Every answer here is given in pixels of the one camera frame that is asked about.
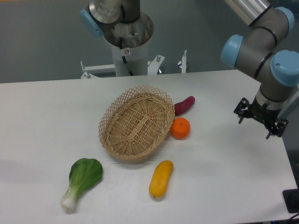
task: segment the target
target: gray wall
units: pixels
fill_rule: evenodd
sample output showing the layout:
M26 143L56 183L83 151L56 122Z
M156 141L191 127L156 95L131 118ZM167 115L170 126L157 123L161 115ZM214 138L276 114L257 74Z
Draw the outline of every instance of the gray wall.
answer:
M79 11L88 1L0 2L0 83L77 79L81 60L85 66L113 64L105 41L80 21ZM165 56L165 73L178 72L184 49L189 72L231 69L220 60L222 47L231 35L249 32L222 0L141 0L141 8L155 24L149 60ZM299 51L298 34L299 21L276 50Z

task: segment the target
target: cable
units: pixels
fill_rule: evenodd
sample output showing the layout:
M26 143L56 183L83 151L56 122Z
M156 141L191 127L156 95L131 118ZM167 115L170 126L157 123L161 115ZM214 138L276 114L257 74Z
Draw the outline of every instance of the cable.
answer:
M120 37L119 39L120 39L120 50L121 50L121 49L122 49L122 41L123 41L123 38ZM125 56L122 56L121 58L122 58L123 62L125 63L125 65L126 65L126 67L127 67L127 69L128 69L129 75L130 75L130 76L134 76L132 70L128 67L126 57L125 57Z
M295 224L292 220L295 218L295 217L297 217L297 216L299 216L299 213L297 213L296 215L294 215L294 216L292 216L291 218L289 218L287 221L286 221L286 223L287 224Z

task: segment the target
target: vegetable stem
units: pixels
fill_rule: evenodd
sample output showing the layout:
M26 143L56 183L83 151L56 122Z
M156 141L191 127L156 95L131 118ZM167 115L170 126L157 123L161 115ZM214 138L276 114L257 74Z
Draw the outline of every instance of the vegetable stem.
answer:
M77 206L77 200L78 200L77 189L71 188L71 184L70 184L66 193L63 195L63 197L60 200L61 207L67 213L73 213Z

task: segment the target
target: wicker basket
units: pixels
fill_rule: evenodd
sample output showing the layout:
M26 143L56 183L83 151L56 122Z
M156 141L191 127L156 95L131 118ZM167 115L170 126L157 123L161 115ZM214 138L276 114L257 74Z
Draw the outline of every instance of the wicker basket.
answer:
M99 125L100 142L118 159L144 159L165 138L174 116L166 92L150 86L131 88L107 109Z

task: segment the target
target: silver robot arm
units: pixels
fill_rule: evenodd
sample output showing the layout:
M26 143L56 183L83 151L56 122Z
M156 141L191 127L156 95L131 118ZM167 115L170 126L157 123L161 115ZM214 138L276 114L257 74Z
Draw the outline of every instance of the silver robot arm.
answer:
M80 16L94 36L104 36L111 46L116 76L147 75L154 25L140 12L140 0L90 0Z
M251 28L247 37L233 35L222 49L222 60L261 83L252 104L243 98L234 113L240 118L253 118L264 124L270 136L281 137L288 123L278 114L298 89L299 54L272 50L294 26L292 12L273 8L267 0L226 0L226 3Z

